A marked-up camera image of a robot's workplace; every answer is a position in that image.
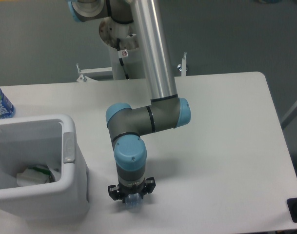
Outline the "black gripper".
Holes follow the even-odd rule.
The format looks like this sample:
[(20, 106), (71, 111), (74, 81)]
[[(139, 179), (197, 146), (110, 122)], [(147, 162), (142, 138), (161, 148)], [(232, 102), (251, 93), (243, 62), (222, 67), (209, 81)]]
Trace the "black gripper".
[(154, 177), (149, 177), (140, 184), (131, 184), (131, 186), (126, 186), (119, 181), (118, 185), (108, 186), (108, 194), (114, 200), (121, 200), (125, 203), (125, 198), (128, 195), (139, 194), (143, 198), (146, 194), (151, 194), (156, 187), (156, 182)]

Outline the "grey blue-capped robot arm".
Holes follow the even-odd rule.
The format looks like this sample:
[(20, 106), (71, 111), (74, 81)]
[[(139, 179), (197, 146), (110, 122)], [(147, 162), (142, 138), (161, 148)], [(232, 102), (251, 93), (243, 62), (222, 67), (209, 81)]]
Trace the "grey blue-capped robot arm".
[(108, 187), (108, 194), (122, 202), (132, 196), (143, 198), (152, 193), (156, 182), (153, 177), (145, 176), (147, 150), (141, 137), (186, 125), (191, 120), (187, 100), (177, 94), (159, 2), (70, 0), (68, 7), (79, 22), (110, 17), (120, 25), (135, 25), (151, 104), (133, 109), (129, 104), (116, 103), (106, 111), (119, 181), (118, 185)]

